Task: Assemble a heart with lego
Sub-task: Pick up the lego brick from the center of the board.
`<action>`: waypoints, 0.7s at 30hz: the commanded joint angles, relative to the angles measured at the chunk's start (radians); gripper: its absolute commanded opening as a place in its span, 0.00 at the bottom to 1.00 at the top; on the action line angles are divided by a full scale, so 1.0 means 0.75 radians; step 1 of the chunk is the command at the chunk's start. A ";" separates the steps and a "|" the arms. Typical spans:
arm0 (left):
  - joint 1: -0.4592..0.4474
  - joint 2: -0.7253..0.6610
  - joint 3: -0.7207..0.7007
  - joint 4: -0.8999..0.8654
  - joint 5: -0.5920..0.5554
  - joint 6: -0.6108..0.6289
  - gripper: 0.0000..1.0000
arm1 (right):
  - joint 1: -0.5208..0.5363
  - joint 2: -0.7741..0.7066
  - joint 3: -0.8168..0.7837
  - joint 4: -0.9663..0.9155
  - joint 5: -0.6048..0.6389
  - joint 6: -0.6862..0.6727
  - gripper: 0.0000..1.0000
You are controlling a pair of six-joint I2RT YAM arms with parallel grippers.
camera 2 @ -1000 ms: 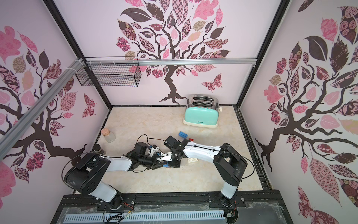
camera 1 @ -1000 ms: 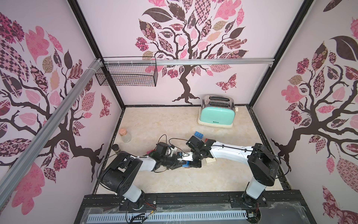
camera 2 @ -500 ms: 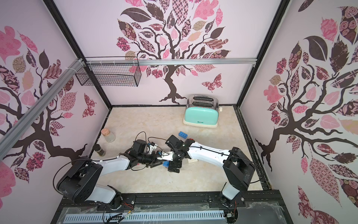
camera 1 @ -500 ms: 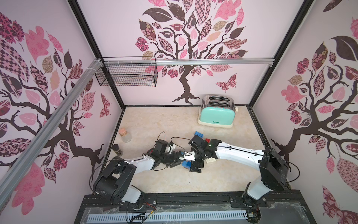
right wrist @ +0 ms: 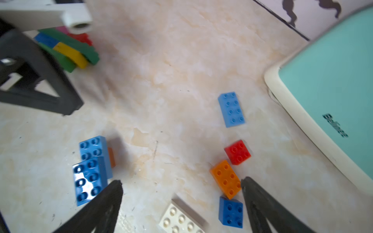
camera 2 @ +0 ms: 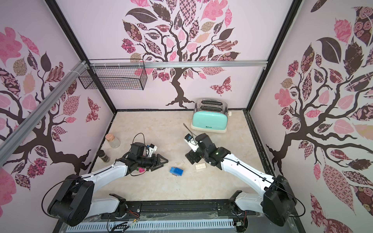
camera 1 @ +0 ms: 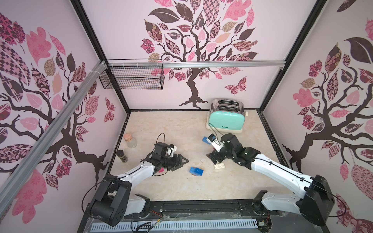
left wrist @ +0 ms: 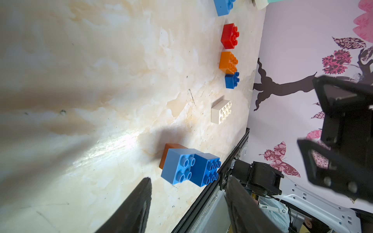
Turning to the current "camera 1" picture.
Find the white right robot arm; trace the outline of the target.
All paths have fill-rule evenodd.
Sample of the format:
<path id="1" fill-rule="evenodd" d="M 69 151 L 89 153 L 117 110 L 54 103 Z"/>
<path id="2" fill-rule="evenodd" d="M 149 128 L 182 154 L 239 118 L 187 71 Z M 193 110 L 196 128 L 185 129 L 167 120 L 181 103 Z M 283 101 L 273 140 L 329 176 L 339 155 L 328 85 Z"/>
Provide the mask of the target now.
<path id="1" fill-rule="evenodd" d="M 256 198 L 262 211 L 290 212 L 303 216 L 314 225 L 326 225 L 335 204 L 326 178 L 320 175 L 311 177 L 279 164 L 255 148 L 242 146 L 231 133 L 221 139 L 211 134 L 204 137 L 203 142 L 213 146 L 213 152 L 207 156 L 214 164 L 231 159 L 239 166 L 273 179 L 292 192 L 291 195 L 284 195 L 261 191 Z"/>

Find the light blue large brick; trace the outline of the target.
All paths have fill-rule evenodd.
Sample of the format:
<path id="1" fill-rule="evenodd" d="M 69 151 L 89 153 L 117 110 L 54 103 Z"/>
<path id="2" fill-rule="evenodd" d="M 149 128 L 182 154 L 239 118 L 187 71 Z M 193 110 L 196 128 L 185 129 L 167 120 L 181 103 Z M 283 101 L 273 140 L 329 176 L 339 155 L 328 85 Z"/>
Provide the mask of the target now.
<path id="1" fill-rule="evenodd" d="M 210 141 L 209 141 L 209 139 L 208 139 L 207 137 L 204 137 L 204 138 L 203 138 L 203 142 L 205 142 L 205 143 L 207 143 L 207 144 L 209 144 L 209 145 L 211 144 Z"/>

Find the white brick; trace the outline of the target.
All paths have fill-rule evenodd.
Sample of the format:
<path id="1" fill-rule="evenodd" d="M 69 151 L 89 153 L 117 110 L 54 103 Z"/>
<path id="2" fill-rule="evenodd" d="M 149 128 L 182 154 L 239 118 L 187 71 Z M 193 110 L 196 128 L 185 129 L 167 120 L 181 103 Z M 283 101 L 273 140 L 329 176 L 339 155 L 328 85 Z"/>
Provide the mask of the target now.
<path id="1" fill-rule="evenodd" d="M 224 163 L 217 163 L 217 164 L 214 165 L 214 169 L 215 170 L 225 169 L 225 164 Z"/>

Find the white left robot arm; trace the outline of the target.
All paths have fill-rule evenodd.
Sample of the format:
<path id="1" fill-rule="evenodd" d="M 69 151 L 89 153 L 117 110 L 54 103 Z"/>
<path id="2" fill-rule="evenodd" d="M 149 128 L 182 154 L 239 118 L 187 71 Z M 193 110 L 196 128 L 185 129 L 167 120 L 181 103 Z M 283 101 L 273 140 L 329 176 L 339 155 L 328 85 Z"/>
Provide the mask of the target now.
<path id="1" fill-rule="evenodd" d="M 167 157 L 151 153 L 132 170 L 120 176 L 105 176 L 86 208 L 89 216 L 112 227 L 125 216 L 146 218 L 150 214 L 150 199 L 141 194 L 131 193 L 132 188 L 154 176 L 161 168 L 175 171 L 188 162 L 189 160 L 181 154 Z"/>

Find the small light blue brick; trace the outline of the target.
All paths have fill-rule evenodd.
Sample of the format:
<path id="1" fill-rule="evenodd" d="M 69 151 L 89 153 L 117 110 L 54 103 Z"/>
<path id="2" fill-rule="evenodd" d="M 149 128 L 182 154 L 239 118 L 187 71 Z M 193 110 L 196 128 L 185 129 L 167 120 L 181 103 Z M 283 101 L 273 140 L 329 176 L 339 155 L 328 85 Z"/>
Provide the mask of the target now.
<path id="1" fill-rule="evenodd" d="M 194 176 L 202 176 L 204 171 L 199 168 L 191 167 L 189 172 Z"/>

